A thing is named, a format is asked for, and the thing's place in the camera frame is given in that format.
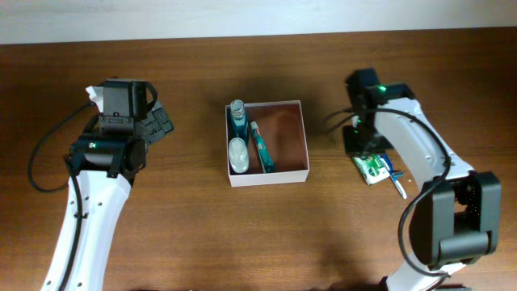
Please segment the blue Listerine mouthwash bottle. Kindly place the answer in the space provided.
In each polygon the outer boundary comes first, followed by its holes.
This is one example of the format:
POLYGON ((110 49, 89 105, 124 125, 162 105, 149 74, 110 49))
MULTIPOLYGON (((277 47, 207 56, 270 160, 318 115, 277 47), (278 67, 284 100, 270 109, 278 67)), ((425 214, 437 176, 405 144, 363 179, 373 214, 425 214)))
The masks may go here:
POLYGON ((247 146, 250 140, 248 133, 249 120, 245 104, 240 99, 235 99, 230 104, 230 125, 233 137, 241 138, 247 146))

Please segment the Colgate toothpaste tube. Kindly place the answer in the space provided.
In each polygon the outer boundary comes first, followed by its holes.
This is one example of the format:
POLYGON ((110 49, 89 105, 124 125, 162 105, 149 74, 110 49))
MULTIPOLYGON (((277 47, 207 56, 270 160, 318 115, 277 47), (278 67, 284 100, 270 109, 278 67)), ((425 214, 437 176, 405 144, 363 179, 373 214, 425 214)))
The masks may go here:
POLYGON ((254 143, 258 151, 261 167, 264 173, 275 172, 276 167, 273 159, 268 151, 265 141, 263 140, 262 134, 260 133, 258 124, 255 121, 250 123, 251 133, 254 138, 254 143))

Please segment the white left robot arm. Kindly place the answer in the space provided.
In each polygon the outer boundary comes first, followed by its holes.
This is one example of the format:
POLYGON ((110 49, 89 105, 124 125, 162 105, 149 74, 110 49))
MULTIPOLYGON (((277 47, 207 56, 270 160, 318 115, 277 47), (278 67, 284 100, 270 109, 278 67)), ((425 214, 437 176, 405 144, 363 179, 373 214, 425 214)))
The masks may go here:
POLYGON ((44 290, 102 289, 135 178, 150 146, 174 130, 151 82, 111 78, 86 91, 99 111, 65 156, 67 204, 44 290))

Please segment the green Dettol soap box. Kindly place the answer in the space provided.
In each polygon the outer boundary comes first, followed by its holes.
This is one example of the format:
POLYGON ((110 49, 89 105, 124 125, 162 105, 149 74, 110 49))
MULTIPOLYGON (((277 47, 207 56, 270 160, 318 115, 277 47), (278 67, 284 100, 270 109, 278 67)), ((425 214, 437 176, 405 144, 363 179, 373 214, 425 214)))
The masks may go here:
POLYGON ((390 177, 388 168, 378 155, 352 157, 351 160, 357 166, 367 185, 373 185, 390 177))

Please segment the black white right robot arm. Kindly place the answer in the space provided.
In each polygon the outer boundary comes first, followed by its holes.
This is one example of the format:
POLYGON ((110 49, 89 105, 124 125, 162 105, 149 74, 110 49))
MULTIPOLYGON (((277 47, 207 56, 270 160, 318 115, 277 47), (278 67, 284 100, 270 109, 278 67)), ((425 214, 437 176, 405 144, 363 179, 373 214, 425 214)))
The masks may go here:
POLYGON ((454 272, 495 252, 502 186, 446 144, 405 83, 383 84, 373 69, 345 81, 355 124, 343 128, 345 151, 365 158, 395 150, 419 194, 398 223, 404 261, 381 290, 435 290, 454 272))

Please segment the white cardboard box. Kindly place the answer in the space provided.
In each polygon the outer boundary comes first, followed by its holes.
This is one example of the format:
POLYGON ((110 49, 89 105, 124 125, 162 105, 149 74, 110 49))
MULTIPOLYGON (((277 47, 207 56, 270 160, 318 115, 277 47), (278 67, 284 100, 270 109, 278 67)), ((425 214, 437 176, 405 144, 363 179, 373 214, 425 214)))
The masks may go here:
POLYGON ((237 174, 228 165, 230 185, 235 188, 305 182, 310 165, 301 101, 246 103, 244 107, 248 119, 258 124, 275 171, 263 171, 254 139, 251 138, 248 145, 249 169, 237 174))

